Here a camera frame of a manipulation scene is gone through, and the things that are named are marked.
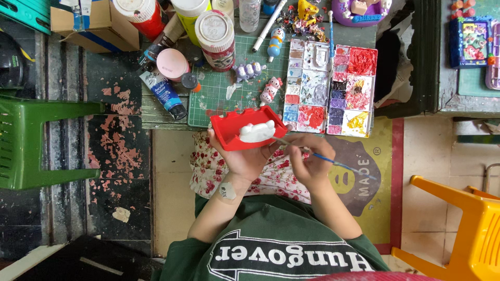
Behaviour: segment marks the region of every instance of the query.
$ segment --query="floral skirt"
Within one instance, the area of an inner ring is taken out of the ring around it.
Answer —
[[[210,199],[228,173],[228,166],[217,150],[210,145],[207,132],[195,132],[195,150],[190,157],[193,171],[189,186],[198,195]],[[267,165],[246,191],[245,196],[276,194],[311,204],[307,188],[294,176],[290,158],[284,156],[285,145],[279,147],[267,160]]]

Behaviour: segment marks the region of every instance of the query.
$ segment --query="green plastic stool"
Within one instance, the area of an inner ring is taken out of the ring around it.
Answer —
[[[25,190],[89,178],[99,169],[42,170],[44,123],[104,112],[102,102],[20,99],[0,90],[0,188]]]

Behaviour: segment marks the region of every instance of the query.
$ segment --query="t-shirt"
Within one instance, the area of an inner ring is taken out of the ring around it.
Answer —
[[[207,200],[197,195],[196,215]],[[152,280],[310,279],[338,272],[389,271],[363,234],[344,240],[319,222],[310,205],[279,195],[244,197],[213,243],[170,244]]]

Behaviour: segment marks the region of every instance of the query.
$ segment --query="green cutting mat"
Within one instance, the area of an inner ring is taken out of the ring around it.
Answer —
[[[500,19],[500,1],[498,0],[477,0],[474,9],[476,16],[490,15],[493,19]],[[500,97],[500,90],[493,90],[486,86],[486,69],[487,67],[460,69],[458,94],[475,97]]]
[[[268,62],[270,39],[265,39],[257,52],[252,52],[252,46],[255,44],[257,37],[236,35],[234,40],[236,43],[235,66],[255,61],[259,62],[261,66],[267,65],[267,68],[262,70],[260,76],[248,81],[241,81],[242,87],[237,88],[231,98],[227,100],[227,87],[236,83],[234,70],[216,72],[212,70],[208,63],[205,63],[202,67],[193,67],[192,73],[198,77],[201,90],[191,92],[189,96],[189,115],[187,117],[189,126],[208,128],[210,116],[225,115],[232,111],[242,112],[248,108],[258,108],[261,103],[260,95],[272,77],[280,77],[283,86],[278,90],[269,106],[275,113],[283,114],[290,42],[284,41],[279,56],[275,57],[272,62]]]

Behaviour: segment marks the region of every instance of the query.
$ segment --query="tiled floor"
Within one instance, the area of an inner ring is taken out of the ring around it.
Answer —
[[[401,248],[442,266],[450,260],[462,210],[410,184],[412,175],[464,189],[483,186],[484,168],[500,159],[496,145],[455,143],[450,118],[407,118],[404,124],[403,214]],[[166,255],[172,241],[181,240],[194,221],[194,197],[189,189],[192,132],[153,133],[154,250]],[[500,169],[490,192],[500,195]],[[393,271],[410,266],[383,256]]]

